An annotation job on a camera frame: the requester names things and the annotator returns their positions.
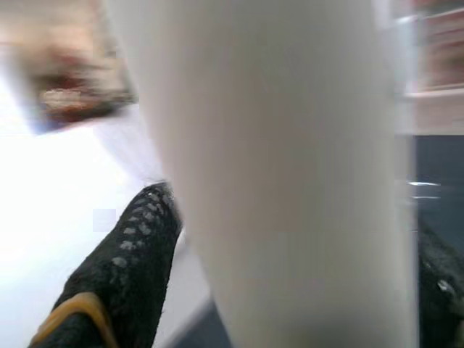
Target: white pole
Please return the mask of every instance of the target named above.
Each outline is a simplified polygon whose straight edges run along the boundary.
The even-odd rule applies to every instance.
[[[370,1],[107,5],[236,346],[416,347]]]

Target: black fabric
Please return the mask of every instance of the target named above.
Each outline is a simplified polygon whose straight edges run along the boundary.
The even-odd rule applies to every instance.
[[[418,236],[420,347],[454,347],[463,319],[455,310],[464,293],[464,261],[421,220]]]
[[[174,248],[181,232],[170,189],[146,187],[115,228],[70,276],[54,308],[90,291],[104,303],[120,348],[153,345],[165,301]],[[35,348],[103,348],[86,315],[71,315]]]

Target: yellow stripe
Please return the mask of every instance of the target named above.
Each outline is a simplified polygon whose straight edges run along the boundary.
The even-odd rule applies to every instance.
[[[107,311],[102,301],[92,292],[81,292],[55,308],[43,324],[40,325],[37,333],[30,341],[30,345],[33,346],[45,339],[67,317],[74,313],[87,314],[98,328],[106,347],[118,348]]]

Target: white cylindrical object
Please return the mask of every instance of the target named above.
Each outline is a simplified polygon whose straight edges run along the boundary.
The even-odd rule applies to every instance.
[[[370,1],[107,5],[236,346],[416,347]]]

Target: blurry object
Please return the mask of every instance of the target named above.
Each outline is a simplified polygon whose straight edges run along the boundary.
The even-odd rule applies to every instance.
[[[107,8],[231,338],[416,347],[370,1],[211,4]]]
[[[2,39],[18,48],[32,102],[45,114],[41,132],[136,100],[99,0],[29,1],[0,13]]]
[[[425,16],[423,29],[423,90],[464,86],[464,9]]]

